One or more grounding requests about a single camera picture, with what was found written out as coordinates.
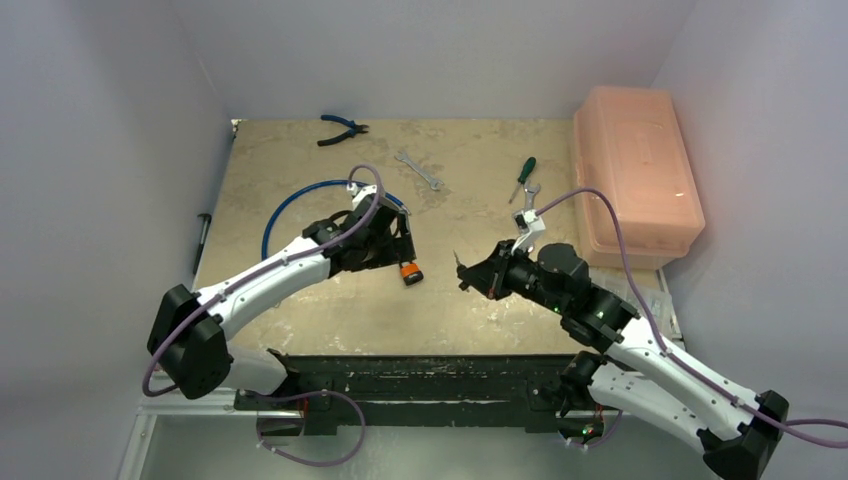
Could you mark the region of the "black padlock keys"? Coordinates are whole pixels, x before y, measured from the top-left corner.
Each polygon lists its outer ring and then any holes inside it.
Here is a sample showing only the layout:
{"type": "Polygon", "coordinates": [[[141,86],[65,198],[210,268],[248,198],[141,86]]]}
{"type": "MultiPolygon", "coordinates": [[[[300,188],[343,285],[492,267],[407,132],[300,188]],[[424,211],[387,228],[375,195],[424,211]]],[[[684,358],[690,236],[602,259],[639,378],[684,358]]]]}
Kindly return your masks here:
{"type": "Polygon", "coordinates": [[[464,281],[464,279],[462,277],[463,272],[466,270],[466,266],[462,263],[462,261],[459,258],[458,253],[455,250],[453,250],[452,253],[453,253],[453,257],[454,257],[455,264],[456,264],[456,275],[457,275],[457,278],[460,280],[460,282],[458,284],[458,288],[461,291],[466,291],[469,288],[469,285],[464,281]]]}

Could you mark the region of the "orange black padlock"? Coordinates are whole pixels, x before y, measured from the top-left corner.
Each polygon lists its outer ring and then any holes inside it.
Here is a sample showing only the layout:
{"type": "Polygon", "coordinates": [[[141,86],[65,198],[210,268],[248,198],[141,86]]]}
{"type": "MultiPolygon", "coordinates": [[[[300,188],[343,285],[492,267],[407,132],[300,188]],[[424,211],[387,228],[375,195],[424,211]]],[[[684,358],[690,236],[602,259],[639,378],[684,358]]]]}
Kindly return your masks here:
{"type": "Polygon", "coordinates": [[[423,272],[414,262],[401,262],[399,264],[399,273],[407,287],[420,283],[424,279],[423,272]]]}

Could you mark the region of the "blue cable lock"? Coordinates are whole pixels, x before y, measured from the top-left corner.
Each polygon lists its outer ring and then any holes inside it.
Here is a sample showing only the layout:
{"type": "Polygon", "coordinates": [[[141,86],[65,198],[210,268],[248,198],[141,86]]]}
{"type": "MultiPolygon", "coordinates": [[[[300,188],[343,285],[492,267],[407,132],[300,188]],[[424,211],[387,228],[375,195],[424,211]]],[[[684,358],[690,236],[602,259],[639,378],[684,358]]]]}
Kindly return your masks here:
{"type": "Polygon", "coordinates": [[[275,211],[270,216],[269,220],[266,223],[265,229],[262,235],[261,247],[260,247],[260,259],[262,261],[266,260],[269,257],[269,244],[272,231],[274,226],[279,218],[279,216],[283,213],[283,211],[290,206],[295,200],[302,197],[303,195],[310,193],[315,190],[319,190],[322,188],[332,187],[332,186],[347,186],[348,182],[342,179],[334,179],[334,180],[324,180],[320,182],[313,183],[311,185],[305,186],[293,194],[289,195],[285,200],[283,200],[275,211]]]}

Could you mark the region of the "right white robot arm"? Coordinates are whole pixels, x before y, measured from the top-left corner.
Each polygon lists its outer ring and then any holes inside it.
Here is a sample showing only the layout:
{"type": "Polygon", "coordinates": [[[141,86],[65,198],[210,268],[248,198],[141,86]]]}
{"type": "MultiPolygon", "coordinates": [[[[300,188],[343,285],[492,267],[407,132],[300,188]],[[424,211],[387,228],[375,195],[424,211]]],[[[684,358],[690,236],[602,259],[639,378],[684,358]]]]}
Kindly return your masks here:
{"type": "Polygon", "coordinates": [[[722,479],[762,476],[782,438],[783,396],[756,393],[656,334],[633,305],[592,281],[572,245],[546,245],[535,259],[512,246],[503,240],[481,262],[458,264],[459,287],[490,300],[517,294],[560,315],[587,348],[561,381],[569,404],[632,413],[691,446],[722,479]]]}

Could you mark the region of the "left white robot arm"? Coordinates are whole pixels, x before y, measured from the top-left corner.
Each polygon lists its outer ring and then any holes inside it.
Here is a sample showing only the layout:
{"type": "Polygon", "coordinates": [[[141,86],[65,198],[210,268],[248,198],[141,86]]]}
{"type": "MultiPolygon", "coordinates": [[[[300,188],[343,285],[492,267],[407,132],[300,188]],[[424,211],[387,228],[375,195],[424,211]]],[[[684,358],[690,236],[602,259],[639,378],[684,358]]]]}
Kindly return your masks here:
{"type": "Polygon", "coordinates": [[[236,334],[288,297],[341,272],[415,258],[408,214],[374,189],[362,191],[351,209],[311,223],[281,251],[240,274],[195,292],[184,285],[168,290],[147,348],[187,399],[226,387],[287,408],[297,399],[298,382],[281,354],[238,349],[230,343],[236,334]]]}

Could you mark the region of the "large silver wrench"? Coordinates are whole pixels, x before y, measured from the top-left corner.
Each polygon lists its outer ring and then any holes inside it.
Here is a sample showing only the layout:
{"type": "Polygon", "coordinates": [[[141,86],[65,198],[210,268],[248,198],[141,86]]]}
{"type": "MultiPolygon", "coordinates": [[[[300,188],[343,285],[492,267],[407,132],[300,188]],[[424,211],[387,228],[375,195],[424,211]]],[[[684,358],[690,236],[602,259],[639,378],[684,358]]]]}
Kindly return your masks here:
{"type": "Polygon", "coordinates": [[[537,196],[537,194],[540,191],[541,191],[541,185],[540,184],[536,184],[536,185],[525,184],[524,185],[524,206],[523,206],[524,210],[533,210],[534,209],[535,197],[537,196]]]}

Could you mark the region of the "small silver wrench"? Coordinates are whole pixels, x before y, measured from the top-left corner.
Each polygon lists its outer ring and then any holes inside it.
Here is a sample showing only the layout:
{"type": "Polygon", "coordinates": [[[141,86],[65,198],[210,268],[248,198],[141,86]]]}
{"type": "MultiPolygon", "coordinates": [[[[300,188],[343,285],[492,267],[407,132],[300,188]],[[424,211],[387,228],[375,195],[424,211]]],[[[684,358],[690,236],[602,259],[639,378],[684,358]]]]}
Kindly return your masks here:
{"type": "Polygon", "coordinates": [[[444,186],[444,182],[425,171],[419,164],[413,161],[405,151],[399,151],[395,155],[395,159],[410,167],[414,172],[421,176],[433,191],[440,191],[444,186]]]}

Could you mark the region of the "clear plastic bags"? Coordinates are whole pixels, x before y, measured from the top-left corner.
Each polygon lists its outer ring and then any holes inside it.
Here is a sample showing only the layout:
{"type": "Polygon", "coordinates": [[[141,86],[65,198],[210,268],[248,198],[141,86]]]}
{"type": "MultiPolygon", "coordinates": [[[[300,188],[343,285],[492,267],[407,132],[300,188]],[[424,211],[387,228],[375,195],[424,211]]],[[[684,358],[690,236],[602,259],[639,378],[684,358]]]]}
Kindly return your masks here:
{"type": "MultiPolygon", "coordinates": [[[[634,270],[632,275],[640,294],[650,307],[660,332],[667,339],[682,345],[683,335],[673,306],[672,296],[667,289],[661,272],[634,270]]],[[[628,283],[624,270],[591,267],[590,276],[595,284],[634,305],[642,316],[645,315],[644,308],[639,303],[637,296],[628,283]]]]}

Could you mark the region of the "orange plastic toolbox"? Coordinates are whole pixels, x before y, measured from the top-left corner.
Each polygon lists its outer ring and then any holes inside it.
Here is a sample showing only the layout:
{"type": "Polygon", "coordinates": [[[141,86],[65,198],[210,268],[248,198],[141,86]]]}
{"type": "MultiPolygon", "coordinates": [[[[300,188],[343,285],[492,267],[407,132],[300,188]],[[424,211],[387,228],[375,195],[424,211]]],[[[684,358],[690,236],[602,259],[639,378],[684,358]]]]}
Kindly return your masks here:
{"type": "Polygon", "coordinates": [[[665,90],[597,86],[574,116],[575,178],[603,199],[575,199],[592,266],[658,270],[685,257],[705,227],[672,98],[665,90]]]}

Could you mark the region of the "green handled screwdriver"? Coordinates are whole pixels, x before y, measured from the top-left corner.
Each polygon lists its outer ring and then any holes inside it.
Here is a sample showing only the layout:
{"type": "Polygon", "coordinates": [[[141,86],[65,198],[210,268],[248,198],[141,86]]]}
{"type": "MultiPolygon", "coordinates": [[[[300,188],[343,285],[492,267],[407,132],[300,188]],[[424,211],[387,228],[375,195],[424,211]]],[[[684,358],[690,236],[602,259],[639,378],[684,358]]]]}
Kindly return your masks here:
{"type": "Polygon", "coordinates": [[[524,185],[526,184],[526,181],[528,180],[529,176],[532,174],[533,170],[535,169],[536,162],[537,162],[537,160],[536,160],[535,157],[528,157],[527,160],[523,163],[521,171],[520,171],[520,173],[517,177],[517,180],[516,180],[516,185],[515,185],[512,193],[511,193],[510,197],[509,197],[509,200],[508,200],[509,203],[512,203],[514,201],[519,190],[522,189],[524,187],[524,185]]]}

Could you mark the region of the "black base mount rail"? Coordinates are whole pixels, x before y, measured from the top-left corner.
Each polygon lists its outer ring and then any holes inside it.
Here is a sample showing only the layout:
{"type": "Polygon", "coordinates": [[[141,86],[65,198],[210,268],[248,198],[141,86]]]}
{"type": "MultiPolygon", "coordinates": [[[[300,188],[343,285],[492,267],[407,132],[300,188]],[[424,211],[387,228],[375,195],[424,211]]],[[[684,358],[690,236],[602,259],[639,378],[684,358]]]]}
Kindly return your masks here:
{"type": "Polygon", "coordinates": [[[521,428],[578,435],[578,420],[598,427],[611,405],[588,393],[597,354],[281,355],[289,376],[281,390],[229,390],[237,411],[270,417],[305,415],[307,435],[340,426],[521,428]]]}

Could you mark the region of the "black handled tool at edge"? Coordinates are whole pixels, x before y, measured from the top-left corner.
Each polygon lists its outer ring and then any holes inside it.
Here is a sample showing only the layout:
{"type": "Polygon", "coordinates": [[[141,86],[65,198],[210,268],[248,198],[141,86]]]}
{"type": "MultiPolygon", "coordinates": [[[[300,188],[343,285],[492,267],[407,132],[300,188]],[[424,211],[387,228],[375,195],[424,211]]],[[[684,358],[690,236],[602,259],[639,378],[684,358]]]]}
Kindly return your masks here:
{"type": "Polygon", "coordinates": [[[212,215],[210,213],[201,213],[198,215],[198,218],[201,220],[201,229],[197,242],[197,247],[195,249],[194,260],[192,263],[192,274],[196,275],[199,269],[199,265],[202,259],[203,251],[205,248],[205,244],[207,241],[212,215]]]}

